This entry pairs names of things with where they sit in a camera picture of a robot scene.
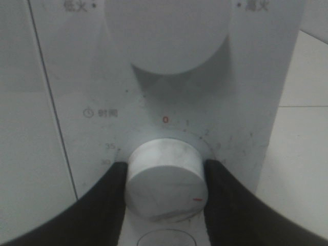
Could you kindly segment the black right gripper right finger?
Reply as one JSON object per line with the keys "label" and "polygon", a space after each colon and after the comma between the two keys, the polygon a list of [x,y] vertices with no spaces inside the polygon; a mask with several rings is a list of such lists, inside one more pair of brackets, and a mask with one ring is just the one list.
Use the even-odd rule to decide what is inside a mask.
{"label": "black right gripper right finger", "polygon": [[204,219],[211,245],[327,245],[324,239],[267,206],[225,167],[204,162]]}

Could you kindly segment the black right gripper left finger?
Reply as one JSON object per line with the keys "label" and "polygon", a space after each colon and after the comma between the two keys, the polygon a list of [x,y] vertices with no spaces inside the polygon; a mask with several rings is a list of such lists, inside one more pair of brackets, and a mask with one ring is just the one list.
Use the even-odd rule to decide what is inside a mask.
{"label": "black right gripper left finger", "polygon": [[114,163],[72,206],[5,245],[118,245],[127,167],[125,162]]}

